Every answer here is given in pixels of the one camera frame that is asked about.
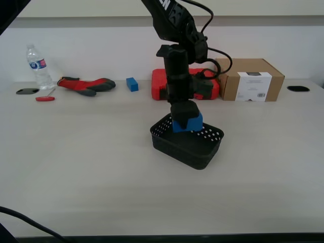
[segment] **water bottle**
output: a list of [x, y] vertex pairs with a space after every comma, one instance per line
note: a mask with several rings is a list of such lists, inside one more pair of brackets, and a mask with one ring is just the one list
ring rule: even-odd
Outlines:
[[46, 62], [33, 44], [27, 45], [27, 61], [32, 68], [40, 90], [50, 90], [55, 84], [48, 73]]

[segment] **bottle label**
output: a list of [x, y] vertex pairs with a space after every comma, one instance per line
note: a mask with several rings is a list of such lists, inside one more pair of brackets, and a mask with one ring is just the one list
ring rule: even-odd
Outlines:
[[37, 62], [30, 62], [29, 65], [32, 69], [42, 69], [42, 68], [46, 67], [46, 62], [44, 59], [42, 59]]

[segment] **red glove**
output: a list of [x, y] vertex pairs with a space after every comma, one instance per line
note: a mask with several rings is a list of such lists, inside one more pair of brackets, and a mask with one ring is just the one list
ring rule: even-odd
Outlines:
[[80, 80], [80, 78], [61, 77], [57, 85], [74, 90], [85, 96], [95, 96], [97, 92], [109, 91], [116, 87], [115, 82], [107, 78], [87, 82]]

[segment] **blue cube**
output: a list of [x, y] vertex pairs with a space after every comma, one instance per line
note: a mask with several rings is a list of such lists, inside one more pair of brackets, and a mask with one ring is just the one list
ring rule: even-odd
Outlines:
[[127, 82], [128, 88], [130, 89], [131, 92], [135, 92], [135, 91], [139, 90], [138, 83], [133, 77], [126, 79], [126, 82]]
[[203, 125], [204, 125], [203, 115], [199, 113], [199, 116], [197, 118], [189, 119], [186, 129], [182, 129], [176, 121], [173, 121], [172, 125], [173, 125], [174, 133], [189, 132], [189, 131], [198, 132], [203, 129]]

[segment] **brown box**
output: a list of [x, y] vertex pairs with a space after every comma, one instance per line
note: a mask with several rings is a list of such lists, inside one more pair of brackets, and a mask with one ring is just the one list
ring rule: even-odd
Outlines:
[[[229, 66], [228, 59], [217, 60], [223, 69]], [[224, 100], [235, 101], [241, 76], [238, 72], [268, 72], [271, 83], [265, 101], [276, 101], [284, 82], [285, 76], [264, 59], [233, 59], [233, 67], [219, 77], [220, 96]]]

